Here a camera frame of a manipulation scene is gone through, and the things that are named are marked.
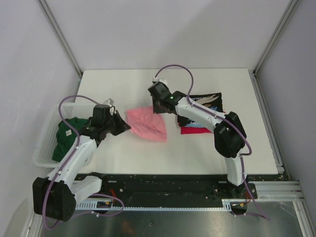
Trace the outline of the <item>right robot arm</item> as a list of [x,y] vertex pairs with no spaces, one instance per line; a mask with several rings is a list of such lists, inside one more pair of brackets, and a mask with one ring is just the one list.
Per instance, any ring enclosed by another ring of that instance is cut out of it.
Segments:
[[215,149],[225,158],[227,179],[230,182],[228,193],[233,198],[241,197],[246,190],[243,184],[246,175],[240,161],[246,135],[237,114],[216,112],[180,91],[170,93],[164,89],[162,93],[151,92],[151,97],[153,104],[165,113],[191,119],[213,133]]

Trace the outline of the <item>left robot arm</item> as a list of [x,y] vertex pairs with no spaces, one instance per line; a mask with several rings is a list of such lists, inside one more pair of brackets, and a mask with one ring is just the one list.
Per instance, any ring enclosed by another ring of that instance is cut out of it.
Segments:
[[59,165],[45,178],[38,177],[33,182],[34,212],[66,222],[72,217],[76,205],[89,196],[106,196],[109,185],[101,178],[92,175],[77,183],[74,180],[107,134],[117,136],[130,128],[118,111],[112,111],[108,106],[95,107]]

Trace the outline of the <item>pink t shirt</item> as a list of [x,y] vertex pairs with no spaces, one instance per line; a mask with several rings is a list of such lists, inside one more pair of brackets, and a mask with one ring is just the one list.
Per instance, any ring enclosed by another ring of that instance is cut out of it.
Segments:
[[162,115],[154,113],[153,106],[130,109],[125,114],[133,134],[149,141],[167,142],[164,119]]

